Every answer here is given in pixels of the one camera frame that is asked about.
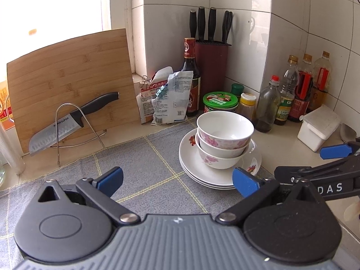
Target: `white plastic box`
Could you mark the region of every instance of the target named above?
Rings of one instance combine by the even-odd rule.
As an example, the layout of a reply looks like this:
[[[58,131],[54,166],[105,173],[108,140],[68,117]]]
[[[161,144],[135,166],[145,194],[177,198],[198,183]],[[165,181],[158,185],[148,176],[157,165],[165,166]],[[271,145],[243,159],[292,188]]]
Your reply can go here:
[[[301,116],[300,120],[302,125],[297,137],[314,152],[340,125],[340,117],[326,105]]]

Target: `plate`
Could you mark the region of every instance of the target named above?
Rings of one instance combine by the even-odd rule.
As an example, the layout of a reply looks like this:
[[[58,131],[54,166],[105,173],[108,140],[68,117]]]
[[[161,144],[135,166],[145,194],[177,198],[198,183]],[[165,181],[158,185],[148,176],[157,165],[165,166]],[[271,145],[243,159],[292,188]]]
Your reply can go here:
[[[261,166],[261,153],[256,143],[251,140],[250,149],[244,153],[237,164],[229,169],[214,169],[203,162],[195,143],[196,129],[187,133],[180,142],[179,160],[185,172],[203,181],[208,185],[233,186],[233,170],[236,167],[245,169],[253,176],[257,174]]]
[[[208,188],[211,188],[211,189],[215,189],[215,190],[233,190],[235,189],[234,186],[215,186],[215,185],[210,185],[208,183],[205,183],[201,180],[199,180],[198,178],[196,178],[195,176],[193,176],[190,172],[188,172],[186,170],[186,168],[184,167],[184,165],[182,164],[182,161],[180,160],[180,164],[181,164],[181,167],[183,168],[183,170],[185,171],[185,173],[192,179],[194,180],[195,182],[205,186],[205,187],[208,187]]]

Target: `bowl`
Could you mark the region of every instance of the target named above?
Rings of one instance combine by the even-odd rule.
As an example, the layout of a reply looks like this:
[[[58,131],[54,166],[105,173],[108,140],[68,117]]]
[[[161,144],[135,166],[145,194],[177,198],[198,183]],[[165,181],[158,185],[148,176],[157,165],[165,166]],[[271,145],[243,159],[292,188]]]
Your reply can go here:
[[[241,155],[234,158],[222,158],[222,157],[216,157],[211,154],[208,154],[205,152],[199,144],[199,135],[196,133],[195,135],[195,142],[196,146],[198,147],[199,154],[201,159],[206,163],[209,167],[213,167],[215,169],[228,169],[229,167],[234,166],[237,164],[242,157]]]
[[[249,144],[253,124],[242,115],[216,110],[197,119],[199,136],[209,145],[221,149],[239,149]]]
[[[211,146],[210,144],[206,143],[199,135],[199,129],[197,131],[197,134],[199,136],[199,144],[202,150],[207,152],[208,154],[214,155],[216,157],[221,158],[234,158],[240,156],[245,148],[249,145],[246,145],[244,147],[238,148],[238,149],[222,149],[218,147]]]

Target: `metal bolt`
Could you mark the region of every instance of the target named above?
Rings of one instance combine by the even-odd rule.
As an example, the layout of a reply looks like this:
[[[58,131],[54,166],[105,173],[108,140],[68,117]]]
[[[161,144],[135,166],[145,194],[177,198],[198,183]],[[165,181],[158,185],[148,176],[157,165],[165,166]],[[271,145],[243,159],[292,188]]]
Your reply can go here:
[[[124,223],[133,223],[137,220],[138,216],[134,213],[124,213],[120,216],[120,221]]]
[[[224,222],[231,222],[231,221],[234,221],[235,219],[236,219],[236,215],[231,212],[222,212],[219,215],[219,220],[224,221]]]

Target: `gray cloth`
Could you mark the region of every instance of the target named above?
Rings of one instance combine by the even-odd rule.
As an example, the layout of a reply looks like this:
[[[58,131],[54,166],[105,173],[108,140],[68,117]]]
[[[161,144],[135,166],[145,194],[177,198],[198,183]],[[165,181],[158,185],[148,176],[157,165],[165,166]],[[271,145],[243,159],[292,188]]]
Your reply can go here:
[[[236,190],[204,187],[184,172],[179,144],[196,127],[196,119],[160,132],[106,148],[54,172],[0,191],[0,269],[13,269],[21,260],[14,227],[28,202],[46,179],[74,184],[83,177],[97,178],[114,166],[124,171],[124,183],[112,199],[139,214],[199,214],[213,217],[242,199]],[[271,174],[261,168],[258,177]]]

